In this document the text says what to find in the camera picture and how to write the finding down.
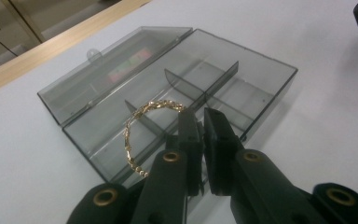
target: table surface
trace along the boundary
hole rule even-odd
[[[357,2],[153,0],[30,69],[0,88],[0,223],[64,223],[103,182],[36,93],[140,26],[200,28],[297,67],[246,147],[306,191],[335,182],[358,192]],[[234,222],[228,198],[201,204],[188,223]]]

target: wooden edge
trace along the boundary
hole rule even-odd
[[[0,66],[0,88],[151,0],[122,0]]]

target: transparent storage box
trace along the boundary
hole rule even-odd
[[[106,181],[129,186],[124,124],[141,105],[174,100],[226,114],[249,139],[288,90],[297,69],[202,30],[142,27],[38,93],[63,131]],[[132,155],[149,170],[177,113],[150,112],[131,125]]]

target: white tabletop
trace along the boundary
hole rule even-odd
[[[103,182],[36,93],[87,60],[89,49],[139,26],[200,28],[297,67],[291,89],[246,146],[306,191],[335,182],[358,192],[357,2],[153,0],[1,88],[0,223],[64,223]],[[205,223],[229,216],[227,200],[217,204]]]

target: jewelry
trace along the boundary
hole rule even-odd
[[[143,105],[139,107],[137,110],[135,110],[132,113],[132,117],[129,118],[126,121],[126,128],[124,130],[124,148],[127,151],[127,161],[133,171],[138,173],[142,177],[147,177],[149,173],[147,171],[144,171],[141,166],[137,165],[135,162],[135,158],[131,156],[131,150],[132,147],[130,145],[130,133],[131,133],[131,123],[139,119],[143,114],[155,110],[155,109],[161,109],[161,108],[169,108],[171,110],[175,110],[177,112],[181,112],[186,109],[184,105],[181,105],[179,103],[176,103],[171,100],[160,100],[160,101],[151,101],[147,103],[146,105]]]

